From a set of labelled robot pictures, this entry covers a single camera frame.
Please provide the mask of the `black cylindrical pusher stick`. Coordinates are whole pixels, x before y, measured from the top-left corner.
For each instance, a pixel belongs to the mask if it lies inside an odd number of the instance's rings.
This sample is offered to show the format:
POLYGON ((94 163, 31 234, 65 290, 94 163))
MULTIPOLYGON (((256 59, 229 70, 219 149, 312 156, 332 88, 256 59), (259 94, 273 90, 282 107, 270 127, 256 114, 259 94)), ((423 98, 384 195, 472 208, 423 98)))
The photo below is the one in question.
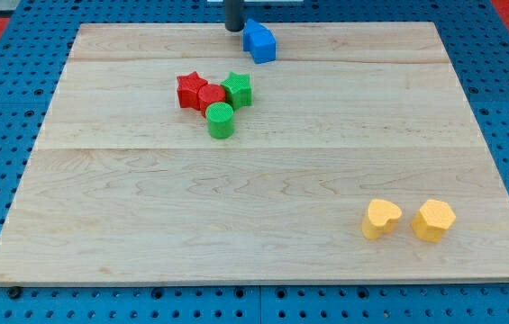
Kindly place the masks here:
POLYGON ((244 25, 244 0, 224 0, 225 29, 228 32, 240 32, 244 25))

